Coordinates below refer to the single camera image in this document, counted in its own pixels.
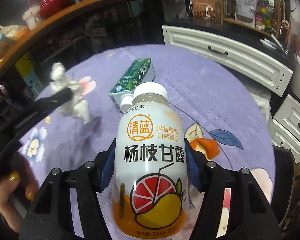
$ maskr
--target cardboard box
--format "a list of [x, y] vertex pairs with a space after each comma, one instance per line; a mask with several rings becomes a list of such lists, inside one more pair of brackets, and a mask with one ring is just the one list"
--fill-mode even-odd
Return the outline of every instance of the cardboard box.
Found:
[[193, 0], [193, 14], [195, 18], [219, 21], [218, 2], [213, 0]]
[[123, 95], [133, 94], [134, 89], [139, 84], [152, 82], [154, 77], [152, 60], [150, 58], [136, 59], [108, 93], [118, 112], [120, 112], [121, 97]]

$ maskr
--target blue gripper pad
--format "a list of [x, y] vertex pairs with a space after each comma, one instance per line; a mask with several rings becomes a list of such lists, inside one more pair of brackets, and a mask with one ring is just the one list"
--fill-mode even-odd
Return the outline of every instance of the blue gripper pad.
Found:
[[191, 179], [192, 185], [200, 191], [200, 188], [202, 186], [201, 179], [200, 179], [200, 169], [196, 161], [194, 160], [194, 157], [192, 156], [192, 148], [188, 142], [188, 140], [185, 138], [185, 150], [186, 150], [186, 161], [187, 161], [187, 170], [189, 178]]
[[99, 188], [101, 191], [104, 191], [104, 189], [109, 186], [110, 180], [112, 178], [113, 169], [114, 169], [115, 142], [116, 139], [112, 141], [109, 149], [106, 151], [106, 154], [108, 156], [105, 160], [104, 166], [101, 168], [100, 183], [99, 183]]

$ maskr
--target black tongs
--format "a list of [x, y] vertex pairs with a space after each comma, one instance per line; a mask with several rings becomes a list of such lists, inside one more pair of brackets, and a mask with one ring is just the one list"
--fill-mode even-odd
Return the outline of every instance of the black tongs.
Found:
[[[96, 192], [109, 186], [114, 172], [116, 139], [76, 170], [53, 168], [36, 194], [23, 222], [20, 240], [112, 240]], [[193, 150], [185, 138], [188, 178], [205, 192], [189, 240], [214, 240], [220, 224], [225, 188], [231, 188], [227, 232], [217, 239], [280, 240], [277, 219], [247, 168], [225, 170]], [[84, 238], [74, 232], [70, 189], [75, 188]]]
[[69, 101], [72, 95], [72, 90], [65, 88], [50, 97], [41, 98], [0, 127], [0, 176], [6, 174], [12, 156], [22, 146], [19, 140], [57, 107]]

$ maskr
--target green carton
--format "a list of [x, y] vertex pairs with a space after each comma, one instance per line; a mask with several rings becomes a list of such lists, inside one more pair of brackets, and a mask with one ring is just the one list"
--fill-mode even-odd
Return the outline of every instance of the green carton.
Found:
[[152, 82], [154, 77], [152, 60], [150, 58], [136, 59], [108, 93], [117, 110], [120, 111], [119, 106], [123, 95], [133, 94], [139, 84]]

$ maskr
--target white cable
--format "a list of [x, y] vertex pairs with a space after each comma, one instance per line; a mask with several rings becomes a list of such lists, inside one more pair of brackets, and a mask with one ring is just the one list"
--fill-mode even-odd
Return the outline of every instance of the white cable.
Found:
[[285, 5], [285, 2], [284, 0], [282, 0], [282, 3], [283, 3], [283, 20], [281, 21], [281, 27], [280, 27], [280, 31], [279, 31], [279, 34], [282, 35], [282, 27], [284, 27], [285, 25], [285, 29], [288, 29], [289, 28], [289, 22], [285, 19], [286, 17], [286, 5]]
[[192, 10], [192, 0], [190, 0], [190, 4], [189, 4], [189, 10], [187, 12], [187, 17], [189, 17], [190, 13], [191, 13], [191, 10]]

